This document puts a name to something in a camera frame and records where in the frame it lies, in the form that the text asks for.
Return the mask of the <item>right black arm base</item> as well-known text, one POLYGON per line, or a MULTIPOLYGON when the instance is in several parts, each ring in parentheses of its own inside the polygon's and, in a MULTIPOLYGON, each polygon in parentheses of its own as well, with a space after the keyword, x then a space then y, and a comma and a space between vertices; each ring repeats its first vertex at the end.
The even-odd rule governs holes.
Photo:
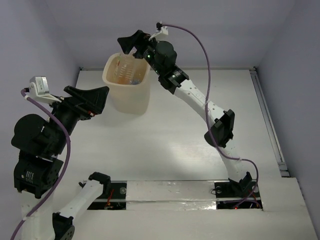
POLYGON ((215 196, 218 210, 263 209, 259 187, 254 180, 244 192, 237 192, 229 181, 218 181, 210 193, 215 196))

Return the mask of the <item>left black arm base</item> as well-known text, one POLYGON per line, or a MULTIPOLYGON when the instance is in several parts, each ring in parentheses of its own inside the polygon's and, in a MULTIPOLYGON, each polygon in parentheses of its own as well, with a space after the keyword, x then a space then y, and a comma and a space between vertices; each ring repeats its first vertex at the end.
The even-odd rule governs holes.
POLYGON ((102 194, 87 208, 88 210, 126 210, 127 182, 112 181, 110 190, 102 194))

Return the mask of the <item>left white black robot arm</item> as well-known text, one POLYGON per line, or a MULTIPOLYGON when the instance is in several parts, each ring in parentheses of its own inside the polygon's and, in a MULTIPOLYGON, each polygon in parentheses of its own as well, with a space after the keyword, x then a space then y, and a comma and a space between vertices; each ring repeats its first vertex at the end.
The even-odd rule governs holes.
POLYGON ((23 240, 70 240, 75 223, 98 197, 110 194, 110 176, 93 172, 81 191, 59 211, 53 211, 53 194, 61 182, 71 156, 70 136, 79 121, 100 115, 109 88, 80 90, 65 87, 67 97, 38 93, 36 85, 21 90, 24 99, 43 109, 48 118, 37 114, 22 117, 14 127, 11 145, 19 150, 13 171, 14 187, 21 195, 22 219, 15 232, 23 240))

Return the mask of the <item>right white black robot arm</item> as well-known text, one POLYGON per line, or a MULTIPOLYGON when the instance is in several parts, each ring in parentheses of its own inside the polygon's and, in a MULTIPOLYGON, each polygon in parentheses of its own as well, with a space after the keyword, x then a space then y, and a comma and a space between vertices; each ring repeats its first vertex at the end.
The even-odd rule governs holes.
POLYGON ((206 142, 217 149, 226 167, 230 190, 242 197, 252 182, 251 174, 245 169, 233 140, 235 113, 224 110, 195 86, 189 76, 176 65, 177 53, 173 45, 164 40, 137 30, 133 35, 117 39, 124 54, 133 54, 136 59, 144 59, 158 75, 161 86, 188 104, 206 122, 208 131, 206 142))

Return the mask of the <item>large clear square bottle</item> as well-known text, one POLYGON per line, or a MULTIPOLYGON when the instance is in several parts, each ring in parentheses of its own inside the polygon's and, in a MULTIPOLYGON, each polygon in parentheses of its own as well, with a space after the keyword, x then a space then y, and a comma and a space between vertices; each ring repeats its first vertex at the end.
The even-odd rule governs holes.
POLYGON ((130 81, 132 79, 138 79, 135 76, 138 62, 133 53, 135 53, 133 50, 129 54, 120 53, 114 72, 114 82, 116 84, 131 85, 130 81))

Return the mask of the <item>blue label bottle blue cap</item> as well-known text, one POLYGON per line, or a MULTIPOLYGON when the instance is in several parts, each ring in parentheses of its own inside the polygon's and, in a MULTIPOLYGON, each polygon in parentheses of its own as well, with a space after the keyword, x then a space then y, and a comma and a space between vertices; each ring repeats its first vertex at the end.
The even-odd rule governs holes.
POLYGON ((132 79, 131 81, 130 81, 130 84, 131 85, 138 85, 138 84, 140 84, 141 83, 141 80, 140 79, 132 79))

